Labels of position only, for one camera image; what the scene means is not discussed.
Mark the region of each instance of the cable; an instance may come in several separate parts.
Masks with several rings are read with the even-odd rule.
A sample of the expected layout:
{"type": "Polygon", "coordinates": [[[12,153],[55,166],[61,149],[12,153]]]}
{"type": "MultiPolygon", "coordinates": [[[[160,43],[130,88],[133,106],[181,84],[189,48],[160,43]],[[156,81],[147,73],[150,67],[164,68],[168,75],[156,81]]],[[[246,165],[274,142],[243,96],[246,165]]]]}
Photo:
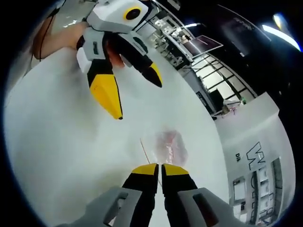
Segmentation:
{"type": "Polygon", "coordinates": [[[51,24],[52,24],[53,19],[54,19],[54,15],[52,16],[52,18],[51,18],[51,20],[50,20],[50,22],[49,22],[49,24],[48,24],[48,26],[47,26],[47,29],[46,29],[46,31],[45,31],[45,33],[44,33],[44,35],[43,35],[42,41],[41,41],[40,51],[39,51],[39,61],[40,61],[40,62],[41,62],[42,45],[43,45],[44,39],[45,39],[45,37],[46,37],[47,31],[48,31],[49,27],[50,27],[51,24]]]}

